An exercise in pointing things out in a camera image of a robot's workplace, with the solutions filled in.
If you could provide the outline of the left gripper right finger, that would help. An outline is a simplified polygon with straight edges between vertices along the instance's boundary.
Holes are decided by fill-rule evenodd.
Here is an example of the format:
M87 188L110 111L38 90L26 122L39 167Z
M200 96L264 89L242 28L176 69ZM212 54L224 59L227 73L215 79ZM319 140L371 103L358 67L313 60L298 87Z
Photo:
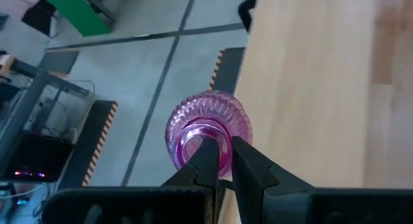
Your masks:
M311 223L312 185L240 137L232 138L232 177L242 223Z

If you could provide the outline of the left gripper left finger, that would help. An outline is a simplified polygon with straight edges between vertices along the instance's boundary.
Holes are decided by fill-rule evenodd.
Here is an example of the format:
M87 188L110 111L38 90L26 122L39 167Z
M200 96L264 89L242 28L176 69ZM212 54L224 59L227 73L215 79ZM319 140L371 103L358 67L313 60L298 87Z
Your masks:
M200 186L215 188L219 174L219 145L206 137L195 154L181 169L162 184L165 186Z

